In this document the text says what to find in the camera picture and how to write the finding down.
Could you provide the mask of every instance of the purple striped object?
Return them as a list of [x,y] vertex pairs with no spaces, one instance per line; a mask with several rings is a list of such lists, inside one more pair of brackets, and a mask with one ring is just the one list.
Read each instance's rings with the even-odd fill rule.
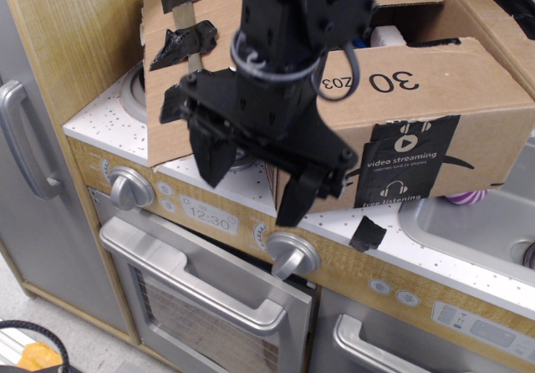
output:
[[453,204],[457,205],[468,205],[476,204],[483,200],[488,194],[488,191],[477,191],[477,192],[464,192],[457,193],[456,195],[445,196]]

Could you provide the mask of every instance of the oven window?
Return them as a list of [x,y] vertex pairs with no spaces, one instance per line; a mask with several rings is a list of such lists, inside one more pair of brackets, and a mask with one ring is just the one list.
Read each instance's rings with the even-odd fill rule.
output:
[[150,321],[231,373],[278,371],[276,340],[236,327],[150,275],[135,270]]

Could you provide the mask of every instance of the amazon box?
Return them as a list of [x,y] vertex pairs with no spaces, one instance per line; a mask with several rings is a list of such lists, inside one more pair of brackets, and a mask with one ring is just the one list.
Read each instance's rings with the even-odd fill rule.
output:
[[[342,196],[311,212],[367,207],[500,187],[535,123],[535,104],[474,38],[355,50],[360,84],[318,100],[325,123],[359,155]],[[351,83],[343,52],[329,54],[322,90]],[[279,206],[289,176],[270,171]]]

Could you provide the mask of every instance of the sink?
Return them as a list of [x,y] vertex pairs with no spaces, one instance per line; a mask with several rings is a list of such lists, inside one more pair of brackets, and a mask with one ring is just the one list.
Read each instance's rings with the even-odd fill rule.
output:
[[405,202],[400,224],[420,245],[535,285],[535,270],[522,266],[523,254],[535,242],[534,171],[535,139],[530,139],[501,190],[471,206],[444,197]]

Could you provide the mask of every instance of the refrigerator handle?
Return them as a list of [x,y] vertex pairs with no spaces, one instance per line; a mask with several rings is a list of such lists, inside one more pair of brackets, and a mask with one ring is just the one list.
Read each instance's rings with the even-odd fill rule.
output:
[[0,87],[0,129],[9,150],[33,194],[44,200],[56,197],[61,191],[61,182],[45,177],[29,145],[23,127],[20,110],[26,91],[16,80],[9,80]]

